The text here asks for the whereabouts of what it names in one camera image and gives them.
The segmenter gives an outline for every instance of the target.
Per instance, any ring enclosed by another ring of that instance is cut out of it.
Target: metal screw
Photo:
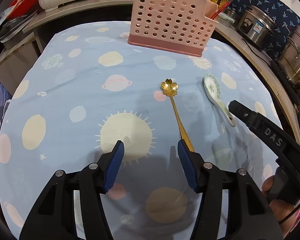
[[[90,169],[90,170],[95,170],[96,168],[98,168],[98,164],[97,164],[97,163],[91,163],[91,164],[89,165],[89,169]]]
[[[242,176],[246,175],[247,174],[247,171],[245,169],[239,169],[238,170],[238,173]]]
[[[61,177],[63,175],[63,171],[62,170],[58,170],[58,171],[56,171],[55,175],[57,177]]]
[[[204,163],[203,166],[206,168],[206,169],[211,169],[213,167],[212,163]]]

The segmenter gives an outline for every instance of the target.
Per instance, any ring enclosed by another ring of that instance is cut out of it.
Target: dark blue wallpaper
[[[291,31],[294,26],[300,26],[300,17],[280,0],[235,0],[231,4],[239,16],[243,15],[249,5],[263,10],[277,25],[274,38],[268,39],[264,43],[265,49],[271,49],[274,52],[267,51],[268,55],[271,58],[277,58],[286,43],[289,35],[288,29]]]

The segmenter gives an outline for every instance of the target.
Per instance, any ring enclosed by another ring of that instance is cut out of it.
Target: basket base
[[[162,41],[157,39],[152,39],[148,37],[141,37],[137,35],[130,34],[128,38],[128,43],[130,45],[141,46],[146,48],[152,49],[160,49],[169,52],[180,53],[184,55],[194,56],[194,57],[201,57],[202,56],[202,49],[177,44],[169,41]]]

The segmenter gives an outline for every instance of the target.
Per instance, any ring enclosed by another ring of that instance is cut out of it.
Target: hand
[[[271,189],[272,184],[274,181],[274,176],[269,177],[265,180],[265,182],[262,185],[262,194],[267,197],[268,191]],[[287,215],[290,214],[291,211],[294,210],[295,206],[280,199],[274,199],[270,203],[270,208],[272,212],[274,213],[274,216],[278,221],[284,219]],[[282,223],[280,225],[283,237],[286,237],[287,234],[290,232],[291,228],[296,223],[297,218],[295,214],[293,214],[287,221]]]

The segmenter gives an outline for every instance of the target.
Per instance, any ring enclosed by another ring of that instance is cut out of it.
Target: gold spoon handle
[[[170,97],[170,99],[171,99],[171,103],[172,103],[172,106],[173,106],[174,114],[176,115],[176,118],[177,118],[177,122],[178,122],[179,130],[180,130],[181,139],[185,140],[185,142],[186,142],[189,150],[191,152],[194,152],[194,148],[192,146],[190,138],[189,138],[189,136],[188,136],[188,134],[186,132],[186,129],[182,125],[182,122],[181,122],[181,119],[179,117],[179,114],[178,114],[178,111],[177,111],[177,107],[176,107],[176,104],[174,103],[173,97]]]

